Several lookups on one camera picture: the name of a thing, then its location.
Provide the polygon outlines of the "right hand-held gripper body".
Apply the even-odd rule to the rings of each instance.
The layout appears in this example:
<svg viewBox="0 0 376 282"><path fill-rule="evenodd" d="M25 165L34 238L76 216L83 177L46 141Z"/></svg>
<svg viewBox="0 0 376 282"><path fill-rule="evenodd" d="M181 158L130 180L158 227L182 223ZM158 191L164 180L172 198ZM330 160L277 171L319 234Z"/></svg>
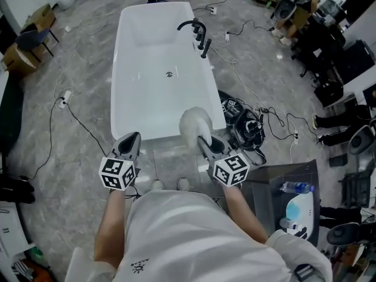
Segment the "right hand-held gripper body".
<svg viewBox="0 0 376 282"><path fill-rule="evenodd" d="M249 169L244 154L231 151L229 155L211 161L207 172L212 180L222 186L235 186L246 180Z"/></svg>

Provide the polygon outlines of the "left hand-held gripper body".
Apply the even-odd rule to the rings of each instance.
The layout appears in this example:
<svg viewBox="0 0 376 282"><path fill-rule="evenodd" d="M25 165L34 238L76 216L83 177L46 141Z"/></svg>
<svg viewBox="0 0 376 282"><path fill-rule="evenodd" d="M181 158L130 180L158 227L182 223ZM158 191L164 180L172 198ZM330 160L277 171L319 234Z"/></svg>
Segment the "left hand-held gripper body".
<svg viewBox="0 0 376 282"><path fill-rule="evenodd" d="M119 156L113 153L103 157L98 171L103 186L123 192L133 186L139 172L137 159L137 155Z"/></svg>

